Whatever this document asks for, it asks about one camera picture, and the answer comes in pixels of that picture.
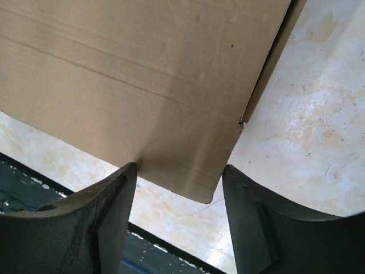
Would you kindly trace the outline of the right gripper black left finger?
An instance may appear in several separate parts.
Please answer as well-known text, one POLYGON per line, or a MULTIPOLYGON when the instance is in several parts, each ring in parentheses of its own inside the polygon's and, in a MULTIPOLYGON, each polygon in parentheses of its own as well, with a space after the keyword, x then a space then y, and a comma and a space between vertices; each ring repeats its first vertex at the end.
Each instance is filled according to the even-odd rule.
POLYGON ((2 273, 117 273, 136 189, 130 162, 35 211, 1 216, 2 273))

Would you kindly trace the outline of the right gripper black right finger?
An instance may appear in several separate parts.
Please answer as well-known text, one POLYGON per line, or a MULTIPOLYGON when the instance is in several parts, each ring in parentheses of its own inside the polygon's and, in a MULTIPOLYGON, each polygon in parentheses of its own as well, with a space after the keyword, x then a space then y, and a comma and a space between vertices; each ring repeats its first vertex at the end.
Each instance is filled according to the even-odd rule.
POLYGON ((364 272, 364 213, 305 207, 233 165, 224 168, 222 185, 238 273, 364 272))

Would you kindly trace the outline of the brown cardboard box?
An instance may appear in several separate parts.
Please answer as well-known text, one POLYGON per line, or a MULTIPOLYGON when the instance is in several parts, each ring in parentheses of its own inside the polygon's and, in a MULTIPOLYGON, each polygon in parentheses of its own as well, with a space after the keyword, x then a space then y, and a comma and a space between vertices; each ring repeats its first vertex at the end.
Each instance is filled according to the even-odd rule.
POLYGON ((210 203, 304 1, 2 1, 1 111, 210 203))

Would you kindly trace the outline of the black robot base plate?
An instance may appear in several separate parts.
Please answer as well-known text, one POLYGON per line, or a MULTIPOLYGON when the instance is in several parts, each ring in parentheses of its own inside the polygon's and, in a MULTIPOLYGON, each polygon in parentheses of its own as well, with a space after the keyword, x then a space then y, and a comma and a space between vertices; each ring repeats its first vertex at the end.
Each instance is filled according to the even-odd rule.
MULTIPOLYGON (((1 155, 1 213, 35 210, 73 192, 1 155)), ((220 270, 129 223, 119 273, 220 273, 220 270)))

